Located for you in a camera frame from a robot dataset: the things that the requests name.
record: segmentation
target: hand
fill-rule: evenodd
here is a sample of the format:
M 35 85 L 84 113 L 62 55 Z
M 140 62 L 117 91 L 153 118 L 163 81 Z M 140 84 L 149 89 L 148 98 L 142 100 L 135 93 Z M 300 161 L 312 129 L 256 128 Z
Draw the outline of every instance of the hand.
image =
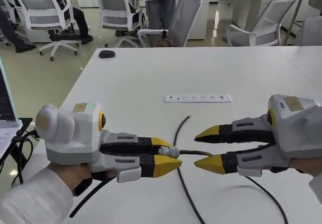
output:
M 83 180 L 90 179 L 92 173 L 87 164 L 81 165 L 58 165 L 50 163 L 47 168 L 55 172 L 60 179 L 73 191 Z M 115 171 L 107 171 L 107 178 L 116 176 Z
M 291 159 L 289 167 L 315 177 L 322 173 L 322 158 Z

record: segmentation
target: gray trousers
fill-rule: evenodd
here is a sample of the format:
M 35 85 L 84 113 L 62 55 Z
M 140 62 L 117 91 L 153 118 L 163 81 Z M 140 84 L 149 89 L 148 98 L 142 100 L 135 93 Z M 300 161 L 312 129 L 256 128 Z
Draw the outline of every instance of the gray trousers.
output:
M 169 29 L 176 9 L 176 0 L 152 0 L 146 1 L 146 11 L 149 19 L 149 29 Z M 150 35 L 149 40 L 155 47 L 159 36 Z
M 5 38 L 8 39 L 16 48 L 24 47 L 26 43 L 20 39 L 13 29 L 7 15 L 0 7 L 0 30 L 4 34 Z

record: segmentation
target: white power strip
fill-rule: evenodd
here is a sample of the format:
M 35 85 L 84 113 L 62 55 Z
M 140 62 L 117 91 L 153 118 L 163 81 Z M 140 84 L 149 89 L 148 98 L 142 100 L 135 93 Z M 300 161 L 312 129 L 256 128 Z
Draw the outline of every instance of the white power strip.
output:
M 187 94 L 187 95 L 166 95 L 165 103 L 171 102 L 232 102 L 232 98 L 228 94 Z

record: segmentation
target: floor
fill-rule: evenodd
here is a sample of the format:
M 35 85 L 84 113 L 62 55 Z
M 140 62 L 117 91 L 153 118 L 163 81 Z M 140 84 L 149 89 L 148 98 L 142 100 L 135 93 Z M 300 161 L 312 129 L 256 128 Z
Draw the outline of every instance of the floor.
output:
M 76 6 L 77 1 L 72 0 L 72 4 Z M 97 9 L 83 9 L 83 11 L 94 41 L 86 46 L 80 45 L 78 56 L 74 56 L 70 50 L 60 48 L 55 55 L 56 61 L 51 62 L 49 60 L 51 49 L 44 51 L 44 56 L 40 56 L 37 49 L 16 54 L 13 46 L 8 47 L 0 42 L 1 60 L 19 116 L 35 118 L 38 110 L 47 103 L 60 107 L 93 52 L 97 48 L 103 48 L 106 42 L 115 39 L 114 31 L 100 29 Z M 210 5 L 206 39 L 188 41 L 187 46 L 227 46 L 221 37 L 225 33 L 225 27 L 231 23 L 230 14 L 229 6 Z M 0 196 L 9 190 L 16 174 L 16 164 L 13 159 L 8 158 L 0 175 Z

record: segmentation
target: white sleeve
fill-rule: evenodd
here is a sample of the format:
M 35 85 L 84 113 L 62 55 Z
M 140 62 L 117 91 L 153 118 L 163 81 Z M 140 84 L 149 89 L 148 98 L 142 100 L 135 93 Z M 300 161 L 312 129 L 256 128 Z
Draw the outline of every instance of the white sleeve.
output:
M 45 168 L 0 199 L 1 224 L 59 224 L 68 215 L 73 196 L 65 183 Z
M 322 173 L 314 177 L 310 181 L 309 186 L 318 198 L 319 202 L 322 204 Z

